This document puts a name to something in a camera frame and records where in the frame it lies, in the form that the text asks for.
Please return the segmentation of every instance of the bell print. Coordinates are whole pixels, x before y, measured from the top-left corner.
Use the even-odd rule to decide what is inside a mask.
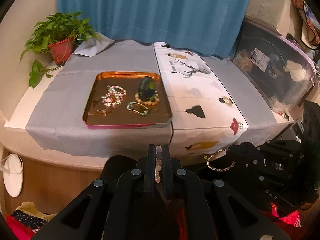
[[[243,123],[238,122],[235,118],[233,119],[233,122],[230,125],[231,130],[233,130],[233,135],[236,135],[238,131],[241,131],[243,129]]]
[[[179,55],[179,54],[168,53],[167,55],[168,55],[169,57],[175,57],[175,58],[181,58],[181,59],[188,59],[186,56]]]
[[[193,106],[191,109],[186,109],[188,114],[194,114],[200,118],[205,118],[204,112],[201,106]]]
[[[212,142],[198,142],[191,144],[190,146],[185,147],[187,151],[189,150],[203,150],[203,149],[210,149],[215,146],[219,141],[212,141]]]
[[[222,98],[219,98],[219,101],[223,104],[226,104],[228,106],[232,106],[233,105],[233,102],[231,100],[231,98],[227,98],[227,97],[222,97]]]

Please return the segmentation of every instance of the plastic storage box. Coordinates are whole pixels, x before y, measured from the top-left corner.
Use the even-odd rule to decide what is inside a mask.
[[[314,85],[316,69],[297,46],[245,20],[233,63],[264,97],[272,111],[288,112]]]

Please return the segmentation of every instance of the cable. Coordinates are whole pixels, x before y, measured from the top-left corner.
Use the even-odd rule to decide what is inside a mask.
[[[11,153],[11,154],[9,154],[6,158],[4,158],[3,160],[1,160],[1,162],[3,162],[3,161],[5,161],[6,159],[8,159],[11,155],[16,155],[16,156],[20,159],[20,161],[21,161],[21,171],[20,171],[19,173],[13,173],[13,172],[10,171],[10,173],[11,173],[11,174],[14,174],[14,175],[19,175],[19,174],[21,174],[21,173],[23,172],[23,161],[22,161],[22,159],[21,159],[21,157],[20,157],[19,155],[15,154],[15,153]]]

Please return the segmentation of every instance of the beaded bracelet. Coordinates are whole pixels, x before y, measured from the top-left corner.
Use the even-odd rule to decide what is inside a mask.
[[[131,108],[132,105],[138,105],[138,106],[142,107],[144,109],[143,112],[139,112],[137,110],[132,109]],[[135,112],[135,113],[138,113],[141,116],[145,116],[145,115],[147,115],[149,113],[149,108],[147,108],[146,106],[144,106],[144,105],[142,105],[140,103],[134,102],[134,101],[130,102],[129,104],[127,104],[127,110]]]
[[[125,91],[122,87],[119,86],[107,86],[107,89],[109,92],[115,96],[124,97],[127,94],[127,91]]]
[[[158,92],[155,90],[155,94],[154,96],[152,96],[148,101],[143,101],[139,98],[139,93],[136,93],[134,95],[136,101],[140,104],[143,105],[149,105],[149,106],[154,106],[156,104],[158,104],[158,102],[160,101],[160,99],[158,98]]]

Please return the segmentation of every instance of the red fabric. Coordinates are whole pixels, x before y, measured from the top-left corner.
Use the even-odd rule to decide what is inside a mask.
[[[30,240],[35,234],[30,228],[25,227],[10,215],[7,215],[5,221],[19,240]]]
[[[178,211],[177,222],[179,224],[179,232],[180,232],[179,240],[187,240],[188,239],[187,225],[186,225],[186,219],[184,216],[184,209],[183,208],[181,208]]]
[[[291,240],[301,240],[304,234],[307,232],[307,229],[304,227],[295,227],[294,225],[289,225],[280,219],[276,219],[276,217],[268,212],[260,211],[261,214],[269,218],[273,221],[273,223],[278,226],[281,230],[283,230]],[[180,237],[179,240],[188,240],[187,235],[187,225],[184,216],[184,209],[181,208],[177,214],[177,221],[179,224]]]
[[[286,234],[291,238],[291,240],[301,240],[302,237],[307,232],[307,229],[304,227],[295,227],[294,225],[288,225],[284,221],[280,219],[276,219],[276,217],[268,212],[260,211],[263,215],[273,221],[273,223],[278,226],[281,230],[286,232]]]
[[[277,214],[277,206],[272,203],[271,209],[272,209],[272,214],[275,217],[278,217],[279,215]],[[297,210],[295,212],[291,213],[290,215],[283,217],[283,218],[280,218],[280,219],[289,225],[294,225],[295,227],[300,226],[300,214]]]

